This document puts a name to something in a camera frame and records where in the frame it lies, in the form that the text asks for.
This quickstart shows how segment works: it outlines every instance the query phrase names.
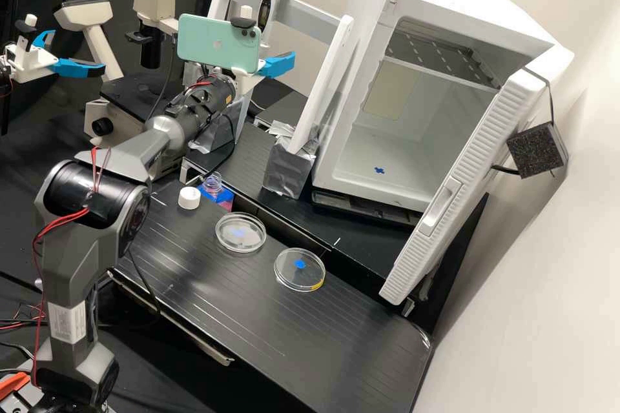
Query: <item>petri dish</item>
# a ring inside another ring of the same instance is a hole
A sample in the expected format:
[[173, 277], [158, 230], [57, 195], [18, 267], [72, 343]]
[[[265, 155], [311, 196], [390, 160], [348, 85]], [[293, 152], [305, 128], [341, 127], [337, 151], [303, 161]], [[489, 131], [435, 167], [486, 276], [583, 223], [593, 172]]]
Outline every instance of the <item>petri dish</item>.
[[312, 292], [325, 281], [321, 259], [304, 248], [287, 248], [273, 264], [278, 282], [297, 292]]
[[262, 221], [246, 213], [228, 213], [222, 216], [215, 225], [215, 235], [224, 247], [238, 253], [254, 252], [267, 239]]

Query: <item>smartphone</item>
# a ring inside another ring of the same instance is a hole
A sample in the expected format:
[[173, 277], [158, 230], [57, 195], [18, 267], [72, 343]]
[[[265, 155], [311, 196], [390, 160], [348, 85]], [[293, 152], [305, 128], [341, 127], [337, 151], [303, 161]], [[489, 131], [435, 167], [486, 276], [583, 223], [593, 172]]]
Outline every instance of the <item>smartphone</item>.
[[248, 74], [258, 69], [260, 29], [234, 27], [230, 21], [182, 14], [176, 53], [179, 58], [219, 66], [241, 68]]

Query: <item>black table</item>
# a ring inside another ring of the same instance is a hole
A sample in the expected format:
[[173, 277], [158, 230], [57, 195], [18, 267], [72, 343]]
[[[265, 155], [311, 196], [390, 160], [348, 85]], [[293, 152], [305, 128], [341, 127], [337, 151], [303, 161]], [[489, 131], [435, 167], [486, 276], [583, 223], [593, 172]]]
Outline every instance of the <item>black table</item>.
[[[0, 269], [33, 283], [30, 242], [37, 232], [34, 198], [48, 171], [60, 160], [89, 147], [83, 114], [68, 115], [32, 130], [0, 137]], [[39, 294], [0, 279], [0, 317], [12, 318], [20, 302], [36, 305]], [[282, 389], [243, 363], [222, 370], [183, 332], [160, 321], [148, 330], [125, 326], [153, 316], [132, 299], [106, 286], [101, 293], [101, 318], [118, 327], [100, 331], [102, 342], [121, 366], [110, 404], [117, 413], [238, 412], [257, 405], [272, 411], [303, 411]], [[0, 330], [0, 341], [34, 349], [34, 329]], [[0, 367], [16, 367], [23, 356], [0, 347]]]
[[[181, 187], [158, 190], [131, 249], [167, 315], [317, 413], [411, 410], [432, 350], [423, 331], [329, 272], [314, 292], [284, 287], [273, 263], [286, 245], [226, 250], [215, 235], [226, 211], [206, 199], [181, 209]], [[113, 273], [148, 298], [129, 259]]]
[[[29, 252], [36, 232], [32, 201], [55, 163], [88, 147], [82, 117], [57, 119], [0, 140], [0, 201], [12, 213], [1, 222], [2, 269], [21, 279], [35, 278]], [[237, 149], [235, 156], [246, 155]], [[193, 213], [198, 217], [179, 212], [174, 206], [179, 187], [167, 180], [158, 185], [158, 198], [168, 207], [153, 202], [134, 251], [171, 319], [183, 316], [187, 332], [208, 334], [235, 361], [223, 368], [163, 320], [146, 332], [124, 329], [144, 319], [145, 312], [125, 297], [108, 296], [110, 304], [101, 306], [103, 319], [121, 316], [119, 327], [101, 333], [121, 363], [110, 397], [118, 411], [136, 410], [136, 404], [152, 411], [209, 411], [208, 406], [236, 412], [257, 405], [273, 411], [409, 411], [431, 354], [420, 330], [333, 275], [313, 294], [285, 289], [273, 274], [274, 256], [285, 245], [269, 238], [254, 259], [242, 262], [212, 241], [212, 226], [223, 211], [203, 202]], [[172, 244], [178, 241], [185, 245]], [[168, 258], [154, 268], [162, 253]], [[170, 261], [164, 265], [170, 258], [189, 273], [175, 274], [176, 265], [172, 270]], [[126, 259], [115, 274], [148, 298]], [[10, 317], [20, 297], [8, 285], [3, 288], [8, 292], [0, 299], [0, 312]], [[194, 314], [183, 315], [179, 304], [196, 289], [202, 303], [196, 308], [192, 302]], [[37, 302], [37, 296], [22, 297]], [[203, 318], [197, 321], [198, 313]], [[32, 348], [30, 329], [9, 336]], [[19, 359], [5, 362], [15, 366]]]

